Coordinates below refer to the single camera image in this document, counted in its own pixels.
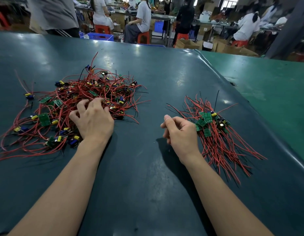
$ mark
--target workbench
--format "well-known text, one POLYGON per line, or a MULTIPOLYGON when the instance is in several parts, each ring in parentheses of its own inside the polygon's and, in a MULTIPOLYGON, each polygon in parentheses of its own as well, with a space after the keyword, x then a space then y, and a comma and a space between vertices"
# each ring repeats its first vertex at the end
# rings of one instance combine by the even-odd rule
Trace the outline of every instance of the workbench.
MULTIPOLYGON (((129 71, 147 87, 141 100, 151 102, 138 106, 140 124, 115 121, 78 235, 214 235, 188 172, 159 127, 165 114, 175 115, 167 103, 182 110, 185 95, 200 91, 211 103, 219 91, 216 111, 238 103, 222 116, 267 158, 248 158, 252 176, 238 169, 241 185, 221 178, 275 235, 304 235, 304 162, 194 50, 0 32, 0 135, 25 105, 15 70, 34 82, 35 91, 52 91, 55 81, 80 74, 97 51, 97 68, 129 71)), ((293 116, 296 104, 286 107, 293 116)), ((0 233, 15 226, 74 153, 66 148, 64 156, 0 161, 0 233)))
POLYGON ((201 53, 304 159, 304 63, 201 53))

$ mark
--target gray pants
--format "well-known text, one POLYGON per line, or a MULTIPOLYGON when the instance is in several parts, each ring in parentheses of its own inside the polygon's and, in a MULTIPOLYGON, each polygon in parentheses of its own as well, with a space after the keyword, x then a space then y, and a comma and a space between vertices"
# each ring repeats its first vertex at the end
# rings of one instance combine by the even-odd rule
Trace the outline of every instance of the gray pants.
POLYGON ((138 40, 138 35, 141 33, 136 24, 125 26, 124 43, 134 44, 138 40))

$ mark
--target bundle of wires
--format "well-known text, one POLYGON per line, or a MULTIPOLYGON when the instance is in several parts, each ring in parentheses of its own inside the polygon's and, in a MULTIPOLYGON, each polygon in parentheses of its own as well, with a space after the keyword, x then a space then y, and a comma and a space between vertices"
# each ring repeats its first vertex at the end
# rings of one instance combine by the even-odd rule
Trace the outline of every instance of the bundle of wires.
POLYGON ((3 151, 0 152, 0 161, 14 157, 41 156, 59 150, 63 153, 67 145, 76 147, 82 138, 69 114, 76 109, 77 103, 82 99, 104 98, 103 107, 109 107, 114 119, 129 117, 138 123, 134 115, 125 112, 133 108, 137 113, 138 104, 150 101, 139 102, 141 96, 135 99, 134 94, 139 92, 137 89, 142 85, 130 78, 129 74, 121 76, 108 70, 91 67, 94 58, 91 65, 87 65, 80 75, 67 76, 56 82, 56 89, 51 92, 34 92, 33 85, 30 91, 25 81, 22 82, 16 75, 26 91, 26 104, 9 130, 0 136, 0 149, 3 151), (74 76, 79 78, 66 81, 67 78, 74 76), (37 98, 34 94, 44 95, 37 98), (33 102, 36 98, 39 100, 39 107, 33 111, 33 102), (22 117, 28 109, 32 114, 22 117))
POLYGON ((198 135, 203 146, 202 156, 207 159, 209 165, 213 164, 217 172, 221 174, 221 168, 225 171, 228 178, 235 179, 240 184, 235 174, 239 166, 247 176, 251 175, 251 167, 245 165, 246 157, 251 156, 257 159, 266 159, 248 145, 240 135, 230 126, 230 122, 224 119, 219 113, 215 112, 208 100, 201 98, 192 100, 185 97, 185 111, 178 112, 184 119, 193 121, 196 125, 198 135))

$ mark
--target hand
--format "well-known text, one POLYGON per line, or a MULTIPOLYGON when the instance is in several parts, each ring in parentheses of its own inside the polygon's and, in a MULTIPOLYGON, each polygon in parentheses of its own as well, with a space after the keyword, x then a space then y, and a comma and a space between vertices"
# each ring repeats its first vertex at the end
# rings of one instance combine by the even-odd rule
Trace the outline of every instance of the hand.
POLYGON ((114 129, 114 119, 111 117, 109 108, 103 109, 103 98, 95 98, 85 109, 85 104, 88 101, 88 99, 81 100, 76 106, 78 110, 72 111, 69 117, 79 129, 84 140, 108 142, 114 129))
POLYGON ((182 164, 185 165, 189 160, 201 156, 194 123, 165 115, 161 128, 165 128, 163 137, 167 138, 167 143, 173 147, 182 164))

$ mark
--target person in gray shirt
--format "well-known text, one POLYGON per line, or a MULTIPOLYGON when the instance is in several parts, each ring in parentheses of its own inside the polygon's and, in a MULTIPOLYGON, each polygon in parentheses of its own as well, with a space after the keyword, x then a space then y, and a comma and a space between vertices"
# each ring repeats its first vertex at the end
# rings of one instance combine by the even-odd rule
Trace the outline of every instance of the person in gray shirt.
POLYGON ((73 0, 28 0, 33 18, 47 33, 79 38, 73 0))

